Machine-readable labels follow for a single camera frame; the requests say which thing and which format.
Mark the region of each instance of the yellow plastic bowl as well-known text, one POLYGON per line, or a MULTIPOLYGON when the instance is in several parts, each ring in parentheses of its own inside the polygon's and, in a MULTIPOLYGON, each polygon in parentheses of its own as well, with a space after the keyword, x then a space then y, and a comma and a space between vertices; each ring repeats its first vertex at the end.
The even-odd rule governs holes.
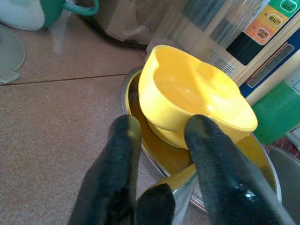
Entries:
POLYGON ((183 130, 194 114, 212 118, 235 143, 257 127, 252 108, 225 73, 170 46, 153 48, 138 92, 153 132, 175 147, 187 148, 183 130))

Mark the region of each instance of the green bottle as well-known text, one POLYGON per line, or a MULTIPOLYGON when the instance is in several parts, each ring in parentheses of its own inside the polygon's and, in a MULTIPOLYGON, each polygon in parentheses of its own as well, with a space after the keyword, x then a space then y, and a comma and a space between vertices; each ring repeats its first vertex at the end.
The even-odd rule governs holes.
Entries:
POLYGON ((300 123, 300 68, 253 107, 258 120, 254 134, 271 144, 300 123))

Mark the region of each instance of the tile floor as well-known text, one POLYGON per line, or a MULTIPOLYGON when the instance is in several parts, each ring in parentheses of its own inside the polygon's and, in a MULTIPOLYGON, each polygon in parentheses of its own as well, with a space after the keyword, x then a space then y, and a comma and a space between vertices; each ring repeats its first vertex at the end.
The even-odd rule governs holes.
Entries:
MULTIPOLYGON (((66 224, 81 181, 122 115, 124 74, 144 58, 64 13, 48 30, 11 29, 23 42, 21 78, 0 86, 0 223, 66 224)), ((137 193, 155 183, 143 157, 137 193)), ((189 206, 185 225, 207 225, 189 206)))

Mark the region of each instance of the tile grout line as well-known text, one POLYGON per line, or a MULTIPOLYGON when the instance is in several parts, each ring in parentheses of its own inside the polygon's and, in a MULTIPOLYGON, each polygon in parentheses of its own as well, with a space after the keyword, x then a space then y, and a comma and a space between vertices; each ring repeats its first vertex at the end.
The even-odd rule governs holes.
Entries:
POLYGON ((73 80, 93 79, 93 78, 110 77, 110 76, 122 76, 122 75, 126 75, 126 74, 114 74, 114 75, 103 75, 103 76, 87 76, 87 77, 49 80, 49 81, 31 81, 31 82, 21 82, 21 83, 9 83, 9 84, 0 85, 0 88, 5 87, 5 86, 14 86, 14 85, 23 85, 23 84, 51 83, 51 82, 59 82, 59 81, 73 81, 73 80))

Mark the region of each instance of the green handle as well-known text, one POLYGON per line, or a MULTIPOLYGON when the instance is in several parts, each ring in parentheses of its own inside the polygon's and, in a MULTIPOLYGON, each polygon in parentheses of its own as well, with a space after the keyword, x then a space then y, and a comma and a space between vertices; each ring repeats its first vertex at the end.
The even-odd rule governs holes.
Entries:
POLYGON ((94 7, 82 7, 66 1, 62 7, 65 10, 70 11, 72 13, 76 13, 80 15, 94 15, 99 10, 99 2, 98 0, 93 0, 93 2, 94 2, 94 7))

